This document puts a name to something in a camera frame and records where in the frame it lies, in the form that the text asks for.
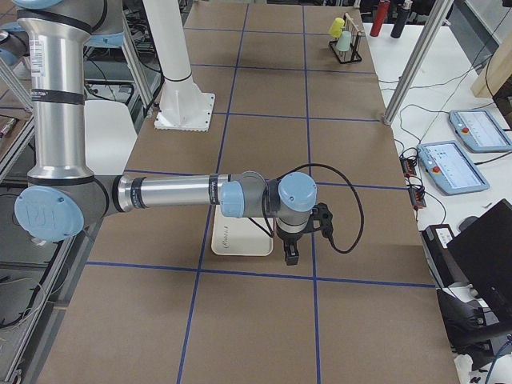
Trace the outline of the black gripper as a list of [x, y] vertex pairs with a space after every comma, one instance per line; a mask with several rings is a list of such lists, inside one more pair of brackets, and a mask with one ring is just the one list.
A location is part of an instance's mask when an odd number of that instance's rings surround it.
[[288, 266], [296, 266], [299, 260], [298, 241], [301, 239], [302, 233], [282, 232], [282, 241], [285, 252], [285, 263]]

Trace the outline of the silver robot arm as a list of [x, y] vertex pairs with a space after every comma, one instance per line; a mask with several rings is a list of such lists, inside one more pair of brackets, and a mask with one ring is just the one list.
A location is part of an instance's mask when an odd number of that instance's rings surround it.
[[210, 204], [232, 218], [273, 218], [285, 261], [298, 262], [297, 243], [313, 231], [320, 206], [312, 177], [292, 171], [168, 178], [98, 177], [86, 164], [83, 50], [94, 36], [121, 33], [119, 1], [19, 1], [27, 32], [34, 104], [36, 163], [14, 203], [21, 227], [58, 242], [114, 213], [155, 206]]

